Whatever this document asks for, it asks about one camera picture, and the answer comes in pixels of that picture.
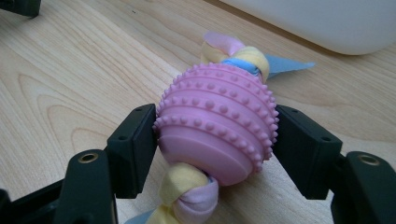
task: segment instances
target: rope toy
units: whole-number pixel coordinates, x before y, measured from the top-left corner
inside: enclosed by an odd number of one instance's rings
[[[170,163],[159,191],[163,203],[127,224],[207,221],[219,187],[261,172],[272,156],[278,112],[263,83],[277,73],[314,65],[264,55],[216,32],[204,40],[202,64],[177,76],[157,107],[153,129]]]

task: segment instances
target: pink ball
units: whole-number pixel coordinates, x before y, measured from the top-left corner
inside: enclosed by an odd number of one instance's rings
[[[168,162],[186,162],[229,186],[271,157],[275,107],[267,86],[247,71],[195,65],[165,91],[154,129]]]

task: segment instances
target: light blue fabric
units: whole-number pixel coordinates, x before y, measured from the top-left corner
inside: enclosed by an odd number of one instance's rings
[[[154,210],[140,214],[137,217],[133,217],[125,222],[125,224],[145,224],[149,220],[149,216],[154,212]]]
[[[274,77],[279,73],[307,69],[315,65],[315,63],[300,63],[294,60],[280,58],[269,54],[265,54],[265,58],[270,64],[270,75],[268,78]]]
[[[268,78],[274,77],[279,73],[303,70],[313,67],[315,65],[315,63],[300,63],[291,59],[280,58],[269,54],[266,54],[265,58],[270,65],[270,74]],[[260,70],[258,67],[256,67],[256,65],[241,59],[228,58],[223,60],[221,63],[226,63],[238,68],[242,68],[255,77],[260,73]]]
[[[233,65],[238,68],[242,68],[242,69],[248,71],[251,75],[253,75],[255,77],[260,73],[260,70],[258,67],[256,67],[256,65],[254,65],[253,63],[249,63],[247,61],[241,60],[241,59],[228,58],[228,59],[223,60],[221,63]]]

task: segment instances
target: white plastic box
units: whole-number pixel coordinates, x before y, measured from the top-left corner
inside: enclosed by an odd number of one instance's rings
[[[396,42],[396,0],[220,0],[344,54],[366,54]]]

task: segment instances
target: wood grain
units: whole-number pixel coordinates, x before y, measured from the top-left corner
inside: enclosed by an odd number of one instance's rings
[[[105,147],[133,108],[158,102],[199,62],[207,30],[316,62],[268,81],[277,102],[341,138],[343,153],[396,167],[396,45],[339,55],[217,1],[43,0],[34,19],[0,11],[0,188],[18,199],[63,178],[76,153]],[[166,167],[157,153],[144,192],[118,200],[120,223],[159,204]],[[276,158],[263,168],[222,188],[208,223],[332,223],[331,194],[307,201]]]

